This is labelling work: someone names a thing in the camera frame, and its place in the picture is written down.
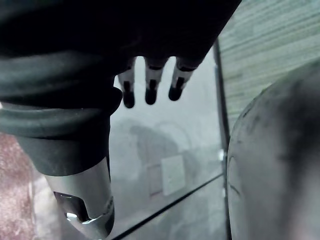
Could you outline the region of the right robot hand, black cloth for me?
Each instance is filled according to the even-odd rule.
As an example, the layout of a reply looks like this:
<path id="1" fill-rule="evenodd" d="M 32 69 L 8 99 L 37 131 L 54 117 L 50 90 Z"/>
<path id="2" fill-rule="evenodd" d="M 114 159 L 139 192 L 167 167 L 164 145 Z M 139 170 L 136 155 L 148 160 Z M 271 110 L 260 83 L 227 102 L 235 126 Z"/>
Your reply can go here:
<path id="1" fill-rule="evenodd" d="M 134 63 L 145 59 L 145 102 L 177 101 L 240 5 L 238 0 L 3 0 L 0 130 L 45 176 L 65 218 L 92 240 L 115 222 L 110 118 L 135 104 Z"/>

